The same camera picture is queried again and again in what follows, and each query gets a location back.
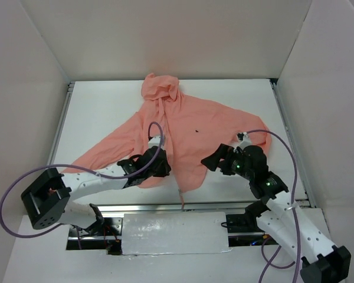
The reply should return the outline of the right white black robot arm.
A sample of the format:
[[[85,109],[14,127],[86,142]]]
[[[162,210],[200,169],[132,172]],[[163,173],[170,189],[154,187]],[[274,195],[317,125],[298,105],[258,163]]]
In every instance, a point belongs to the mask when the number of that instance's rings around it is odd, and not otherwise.
[[[260,147],[240,149],[221,144],[201,163],[210,171],[219,169],[224,175],[248,180],[257,199],[243,214],[227,216],[228,230],[247,227],[270,235],[295,259],[304,282],[341,282],[348,277],[349,250],[327,238],[291,199],[291,191],[269,170]]]

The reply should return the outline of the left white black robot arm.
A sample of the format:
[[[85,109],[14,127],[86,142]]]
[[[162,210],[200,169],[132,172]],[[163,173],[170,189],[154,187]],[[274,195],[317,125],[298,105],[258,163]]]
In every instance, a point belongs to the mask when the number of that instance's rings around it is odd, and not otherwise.
[[[104,228],[101,212],[97,205],[81,205],[77,199],[139,186],[151,177],[168,176],[170,171],[165,150],[153,146],[142,155],[96,172],[60,173],[54,167],[47,169],[22,192],[21,199],[35,230],[62,223],[97,235]]]

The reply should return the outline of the salmon pink hooded jacket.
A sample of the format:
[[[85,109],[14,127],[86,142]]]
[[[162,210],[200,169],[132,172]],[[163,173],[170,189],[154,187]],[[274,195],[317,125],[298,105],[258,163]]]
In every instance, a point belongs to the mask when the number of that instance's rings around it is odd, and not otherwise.
[[[77,82],[70,97],[55,162],[100,169],[145,150],[147,130],[163,130],[172,173],[122,191],[82,198],[99,204],[230,202],[252,198],[238,176],[210,172],[201,160],[220,144],[249,131],[254,144],[271,147],[267,116],[274,104],[266,80]]]

